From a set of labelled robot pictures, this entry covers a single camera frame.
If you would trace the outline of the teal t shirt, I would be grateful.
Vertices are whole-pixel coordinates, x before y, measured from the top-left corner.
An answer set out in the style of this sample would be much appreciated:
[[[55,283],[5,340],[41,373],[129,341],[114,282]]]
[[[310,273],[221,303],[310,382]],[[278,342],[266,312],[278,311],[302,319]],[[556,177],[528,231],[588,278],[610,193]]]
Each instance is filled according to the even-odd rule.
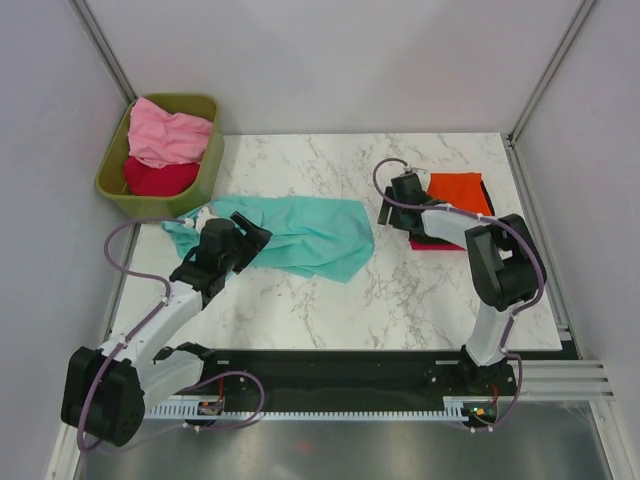
[[[272,233],[268,245],[250,263],[255,268],[346,283],[374,253],[371,225],[359,201],[230,195],[203,207],[225,219],[238,212]]]

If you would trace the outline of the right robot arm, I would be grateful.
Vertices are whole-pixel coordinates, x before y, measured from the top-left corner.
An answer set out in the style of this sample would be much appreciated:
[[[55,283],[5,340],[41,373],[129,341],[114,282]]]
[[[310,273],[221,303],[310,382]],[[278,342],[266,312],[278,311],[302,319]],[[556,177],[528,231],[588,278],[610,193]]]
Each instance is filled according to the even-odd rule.
[[[546,283],[524,219],[517,214],[496,218],[435,200],[414,172],[393,178],[378,192],[383,197],[379,224],[466,251],[479,309],[460,360],[446,369],[445,382],[465,393],[487,392],[512,374],[506,343],[514,317],[539,300]]]

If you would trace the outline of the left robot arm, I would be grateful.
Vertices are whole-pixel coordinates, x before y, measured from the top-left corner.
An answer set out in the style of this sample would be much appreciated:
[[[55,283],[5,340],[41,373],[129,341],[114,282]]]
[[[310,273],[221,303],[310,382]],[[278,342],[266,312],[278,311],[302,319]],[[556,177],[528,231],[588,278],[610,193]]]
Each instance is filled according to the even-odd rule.
[[[270,231],[238,212],[209,218],[199,240],[169,277],[158,303],[95,349],[81,347],[69,359],[61,420],[76,430],[76,445],[89,453],[107,442],[121,447],[139,429],[144,415],[182,391],[208,393],[219,369],[204,347],[188,343],[168,354],[169,339],[201,313],[268,245]]]

